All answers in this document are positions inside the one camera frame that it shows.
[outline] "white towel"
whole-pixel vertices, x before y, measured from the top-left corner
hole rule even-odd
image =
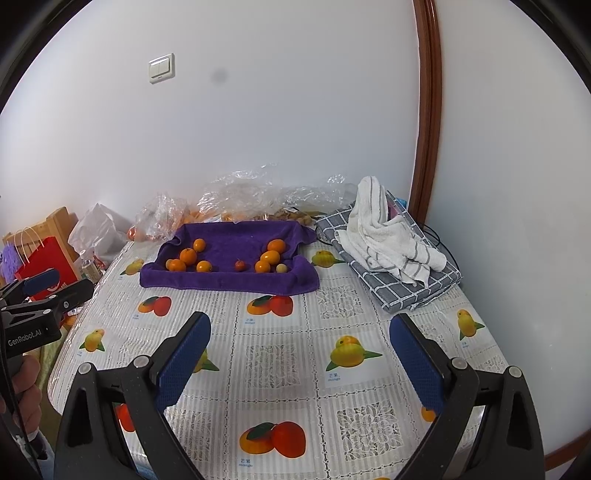
[[[386,191],[375,177],[359,183],[347,230],[335,237],[343,249],[369,271],[387,271],[405,283],[416,280],[428,287],[430,268],[441,271],[445,255],[428,247],[402,215],[388,220]]]

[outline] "white string handle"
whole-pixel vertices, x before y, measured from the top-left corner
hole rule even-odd
[[[18,234],[19,232],[21,233],[21,248],[22,248],[22,253],[25,255],[25,258],[27,259],[27,263],[30,263],[30,262],[29,262],[29,257],[27,257],[27,252],[25,252],[25,249],[24,249],[24,247],[23,247],[23,245],[22,245],[22,235],[23,235],[25,232],[27,232],[27,230],[32,230],[32,231],[33,231],[33,233],[34,233],[34,234],[37,236],[37,238],[39,239],[39,243],[41,244],[41,246],[42,246],[42,247],[44,247],[45,245],[43,245],[43,240],[41,240],[41,237],[40,237],[40,236],[39,236],[39,234],[38,234],[38,233],[35,231],[35,229],[34,229],[34,228],[32,228],[32,227],[30,227],[30,226],[26,226],[26,227],[25,227],[25,228],[23,228],[22,230],[17,230],[17,232],[14,234],[14,238],[16,239],[16,238],[17,238],[17,234]],[[29,239],[30,239],[30,240],[31,240],[33,243],[35,243],[35,240],[33,240],[33,237],[31,237],[31,235],[29,234],[29,232],[27,232],[27,236],[29,237]],[[18,251],[18,248],[17,248],[17,254],[18,254],[18,258],[20,258],[20,259],[21,259],[21,262],[22,262],[22,263],[23,263],[23,265],[24,265],[24,263],[25,263],[25,262],[23,262],[23,261],[22,261],[22,257],[21,257],[21,254],[20,254],[20,252]]]

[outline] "bolt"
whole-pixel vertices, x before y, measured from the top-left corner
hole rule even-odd
[[[90,363],[84,362],[81,364],[81,366],[78,367],[78,372],[82,375],[86,375],[88,372],[90,372]]]
[[[134,367],[135,368],[142,368],[148,365],[150,359],[145,355],[140,355],[134,358]]]
[[[519,367],[509,367],[509,375],[515,378],[519,378],[521,376],[521,370]]]
[[[452,365],[458,370],[465,370],[468,368],[468,363],[463,358],[459,358],[458,356],[452,360]]]

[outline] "purple fluffy object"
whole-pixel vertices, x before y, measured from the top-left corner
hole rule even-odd
[[[14,274],[22,266],[21,257],[18,256],[17,248],[14,244],[8,244],[2,250],[2,263],[0,264],[0,271],[7,282],[12,282],[15,277]]]

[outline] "brown wooden trim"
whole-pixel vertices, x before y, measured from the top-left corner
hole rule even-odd
[[[417,153],[408,210],[417,222],[424,223],[439,150],[443,74],[435,0],[413,0],[413,3],[417,20],[420,92]]]
[[[581,453],[589,442],[591,442],[591,430],[587,430],[572,442],[567,443],[558,450],[546,455],[544,457],[544,468],[546,471],[552,470],[553,468],[572,460]]]

